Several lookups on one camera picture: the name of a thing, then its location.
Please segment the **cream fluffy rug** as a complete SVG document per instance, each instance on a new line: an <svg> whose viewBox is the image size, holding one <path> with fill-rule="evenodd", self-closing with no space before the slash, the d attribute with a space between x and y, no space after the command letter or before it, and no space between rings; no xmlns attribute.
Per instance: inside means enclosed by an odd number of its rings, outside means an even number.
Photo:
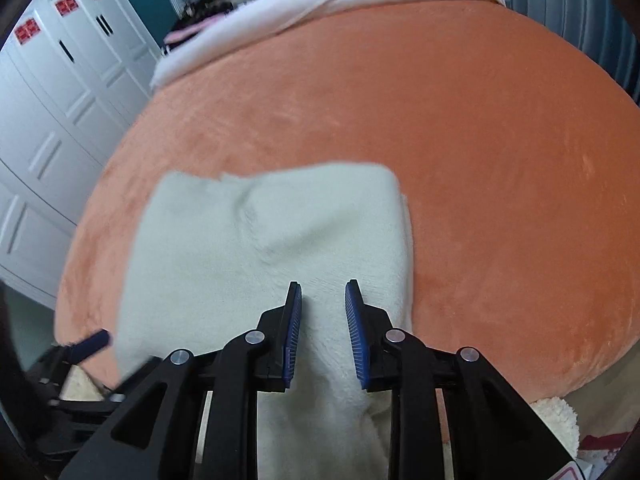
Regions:
<svg viewBox="0 0 640 480"><path fill-rule="evenodd" d="M558 396L540 399L529 404L529 406L562 443L567 452L570 453L570 456L576 457L579 448L580 431L574 408Z"/></svg>

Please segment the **white wardrobe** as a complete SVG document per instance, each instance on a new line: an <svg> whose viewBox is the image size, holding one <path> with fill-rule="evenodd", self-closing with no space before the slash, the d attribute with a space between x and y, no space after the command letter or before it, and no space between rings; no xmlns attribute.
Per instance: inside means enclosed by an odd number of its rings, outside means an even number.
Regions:
<svg viewBox="0 0 640 480"><path fill-rule="evenodd" d="M151 97L129 0L32 0L1 49L1 278L54 308L76 226Z"/></svg>

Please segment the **dark clothes pile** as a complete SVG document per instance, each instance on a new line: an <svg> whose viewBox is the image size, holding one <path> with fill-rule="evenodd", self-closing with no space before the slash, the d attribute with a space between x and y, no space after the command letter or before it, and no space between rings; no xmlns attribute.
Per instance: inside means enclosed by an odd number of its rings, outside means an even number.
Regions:
<svg viewBox="0 0 640 480"><path fill-rule="evenodd" d="M213 22L219 21L240 6L253 0L169 0L177 21L163 39L163 52L168 53L198 36Z"/></svg>

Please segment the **cream knit sweater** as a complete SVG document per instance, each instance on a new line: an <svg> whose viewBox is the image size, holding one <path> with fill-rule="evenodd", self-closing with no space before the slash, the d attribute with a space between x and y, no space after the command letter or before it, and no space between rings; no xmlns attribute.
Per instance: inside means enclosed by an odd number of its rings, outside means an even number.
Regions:
<svg viewBox="0 0 640 480"><path fill-rule="evenodd" d="M327 164L216 180L180 172L157 185L134 238L115 356L128 375L151 356L222 348L303 293L292 387L258 398L264 479L383 479L390 396L358 382L344 306L364 301L411 325L412 236L395 175Z"/></svg>

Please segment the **orange plush blanket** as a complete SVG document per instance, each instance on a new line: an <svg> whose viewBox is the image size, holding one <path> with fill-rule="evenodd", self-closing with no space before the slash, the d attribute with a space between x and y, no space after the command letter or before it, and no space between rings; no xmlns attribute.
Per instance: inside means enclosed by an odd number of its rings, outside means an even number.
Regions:
<svg viewBox="0 0 640 480"><path fill-rule="evenodd" d="M480 349L527 400L565 396L639 337L639 109L582 52L484 0L319 18L155 93L76 230L54 334L113 328L160 177L378 162L408 198L413 322Z"/></svg>

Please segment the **blue grey curtain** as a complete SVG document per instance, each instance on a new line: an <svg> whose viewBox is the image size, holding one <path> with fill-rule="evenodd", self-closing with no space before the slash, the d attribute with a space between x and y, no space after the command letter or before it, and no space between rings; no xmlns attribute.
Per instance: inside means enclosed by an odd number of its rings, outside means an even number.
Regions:
<svg viewBox="0 0 640 480"><path fill-rule="evenodd" d="M506 0L598 63L639 99L639 39L613 0Z"/></svg>

